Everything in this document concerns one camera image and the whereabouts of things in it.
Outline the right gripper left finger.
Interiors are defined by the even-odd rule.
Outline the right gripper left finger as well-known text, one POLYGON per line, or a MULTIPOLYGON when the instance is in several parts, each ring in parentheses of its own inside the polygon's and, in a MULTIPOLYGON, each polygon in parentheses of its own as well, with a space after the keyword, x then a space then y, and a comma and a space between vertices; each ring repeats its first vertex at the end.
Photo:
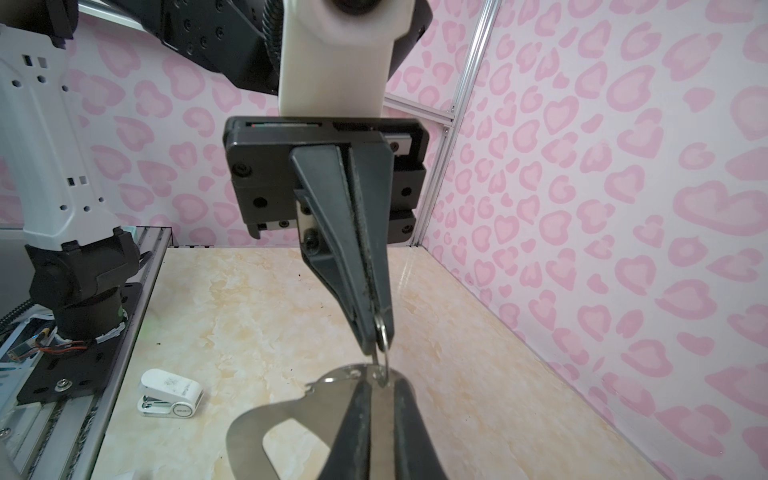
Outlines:
POLYGON ((370 473, 372 386, 359 381, 318 480, 368 480, 370 473))

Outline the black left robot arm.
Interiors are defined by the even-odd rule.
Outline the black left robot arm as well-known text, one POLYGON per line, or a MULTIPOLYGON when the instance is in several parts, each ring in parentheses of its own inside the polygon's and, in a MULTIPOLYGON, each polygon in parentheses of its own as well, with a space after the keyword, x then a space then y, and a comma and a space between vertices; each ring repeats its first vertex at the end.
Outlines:
POLYGON ((249 234, 295 228, 302 259, 365 355, 395 334, 387 248, 407 241, 430 135, 382 114, 386 86, 432 20, 425 1, 120 1, 162 44, 275 117, 235 116, 223 148, 249 234))

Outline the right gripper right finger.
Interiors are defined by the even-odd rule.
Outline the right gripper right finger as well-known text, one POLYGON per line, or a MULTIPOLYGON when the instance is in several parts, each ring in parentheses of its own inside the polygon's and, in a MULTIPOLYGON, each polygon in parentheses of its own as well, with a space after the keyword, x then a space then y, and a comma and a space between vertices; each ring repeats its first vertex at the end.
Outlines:
POLYGON ((394 438, 397 480, 447 479, 406 379, 394 386, 394 438))

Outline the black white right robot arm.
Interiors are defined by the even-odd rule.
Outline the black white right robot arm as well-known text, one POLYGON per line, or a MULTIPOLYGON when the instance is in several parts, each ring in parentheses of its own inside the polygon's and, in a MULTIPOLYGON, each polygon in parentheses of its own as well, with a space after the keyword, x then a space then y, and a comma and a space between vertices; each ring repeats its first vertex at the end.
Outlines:
MULTIPOLYGON (((441 479, 395 334, 387 247, 407 240, 429 135, 381 114, 388 80, 429 28, 425 1, 119 1, 163 45, 275 95, 279 114, 232 117, 223 146, 249 234, 295 227, 302 259, 338 302, 366 364, 229 427, 236 478, 273 478, 262 441, 292 419, 330 449, 324 479, 441 479)), ((67 109, 74 1, 1 5, 1 154, 18 188, 32 299, 67 339, 121 322, 120 288, 142 256, 104 203, 67 109)))

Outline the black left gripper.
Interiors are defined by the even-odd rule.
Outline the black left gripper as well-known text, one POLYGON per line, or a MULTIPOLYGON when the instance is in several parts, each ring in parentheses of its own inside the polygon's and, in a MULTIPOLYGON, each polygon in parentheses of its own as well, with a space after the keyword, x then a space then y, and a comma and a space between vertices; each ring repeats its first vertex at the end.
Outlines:
POLYGON ((298 221, 305 264, 366 356, 394 336, 387 241, 413 234, 429 141, 420 121, 403 118, 231 117, 225 126, 249 234, 298 221))

